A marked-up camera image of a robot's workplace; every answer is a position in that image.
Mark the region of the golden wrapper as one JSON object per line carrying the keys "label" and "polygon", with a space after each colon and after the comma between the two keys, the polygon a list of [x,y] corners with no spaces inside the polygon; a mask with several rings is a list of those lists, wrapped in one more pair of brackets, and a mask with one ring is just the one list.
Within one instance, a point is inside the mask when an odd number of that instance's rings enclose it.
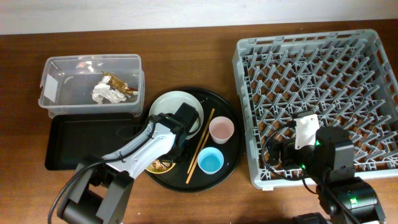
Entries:
{"label": "golden wrapper", "polygon": [[126,82],[118,78],[115,74],[110,72],[102,72],[105,78],[109,78],[108,84],[116,90],[120,91],[125,95],[137,95],[138,89],[131,88]]}

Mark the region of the white tissue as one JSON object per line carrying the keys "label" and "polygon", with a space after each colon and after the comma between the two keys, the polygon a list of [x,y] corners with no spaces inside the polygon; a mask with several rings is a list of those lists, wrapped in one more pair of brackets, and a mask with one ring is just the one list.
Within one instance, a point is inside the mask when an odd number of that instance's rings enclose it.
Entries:
{"label": "white tissue", "polygon": [[110,76],[104,76],[103,79],[92,90],[92,100],[97,102],[97,104],[102,104],[104,99],[108,100],[110,103],[120,103],[127,100],[127,97],[124,93],[114,89],[108,84],[110,80]]}

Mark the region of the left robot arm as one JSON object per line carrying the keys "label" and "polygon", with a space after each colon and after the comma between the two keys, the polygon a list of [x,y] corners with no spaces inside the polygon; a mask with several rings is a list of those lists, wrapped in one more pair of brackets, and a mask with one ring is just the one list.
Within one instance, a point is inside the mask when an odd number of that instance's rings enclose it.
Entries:
{"label": "left robot arm", "polygon": [[151,115],[146,127],[122,148],[81,161],[52,204],[47,221],[57,215],[68,223],[122,223],[135,179],[156,159],[173,161],[203,118],[187,103],[175,113]]}

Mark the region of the pink cup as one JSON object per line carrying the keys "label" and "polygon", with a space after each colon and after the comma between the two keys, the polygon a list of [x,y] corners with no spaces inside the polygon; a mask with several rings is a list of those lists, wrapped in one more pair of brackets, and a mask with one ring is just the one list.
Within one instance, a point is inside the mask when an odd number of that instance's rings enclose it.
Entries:
{"label": "pink cup", "polygon": [[225,116],[217,116],[211,120],[209,131],[215,143],[224,144],[234,134],[234,123]]}

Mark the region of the food scraps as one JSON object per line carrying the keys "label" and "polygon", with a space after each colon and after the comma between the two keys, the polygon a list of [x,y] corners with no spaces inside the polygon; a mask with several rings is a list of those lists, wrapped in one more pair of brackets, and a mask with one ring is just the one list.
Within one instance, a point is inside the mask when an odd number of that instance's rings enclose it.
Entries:
{"label": "food scraps", "polygon": [[156,159],[148,166],[147,169],[154,172],[163,172],[168,170],[171,166],[172,164],[169,161]]}

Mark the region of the blue cup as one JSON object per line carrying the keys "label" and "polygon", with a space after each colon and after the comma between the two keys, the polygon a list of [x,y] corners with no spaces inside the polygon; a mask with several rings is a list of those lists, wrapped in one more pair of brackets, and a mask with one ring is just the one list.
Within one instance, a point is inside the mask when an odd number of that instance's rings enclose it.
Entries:
{"label": "blue cup", "polygon": [[206,147],[198,155],[198,166],[205,174],[217,173],[223,164],[223,153],[215,147]]}

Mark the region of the yellow bowl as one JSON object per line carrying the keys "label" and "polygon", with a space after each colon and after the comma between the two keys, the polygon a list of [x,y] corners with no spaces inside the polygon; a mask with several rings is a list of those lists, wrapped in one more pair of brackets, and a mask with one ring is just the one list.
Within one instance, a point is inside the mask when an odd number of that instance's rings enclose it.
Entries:
{"label": "yellow bowl", "polygon": [[173,169],[175,165],[174,161],[156,159],[146,167],[146,171],[152,174],[163,174]]}

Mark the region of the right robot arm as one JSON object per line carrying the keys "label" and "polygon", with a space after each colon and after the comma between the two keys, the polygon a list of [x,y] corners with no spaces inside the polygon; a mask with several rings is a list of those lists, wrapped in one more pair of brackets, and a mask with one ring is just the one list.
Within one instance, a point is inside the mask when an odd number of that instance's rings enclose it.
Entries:
{"label": "right robot arm", "polygon": [[266,167],[281,161],[285,169],[302,169],[301,181],[310,178],[317,185],[315,194],[330,219],[320,213],[308,213],[294,217],[294,223],[385,222],[376,191],[355,175],[354,144],[347,130],[321,127],[315,133],[315,142],[298,150],[293,139],[278,141],[269,136],[261,151],[269,153],[269,160],[263,161]]}

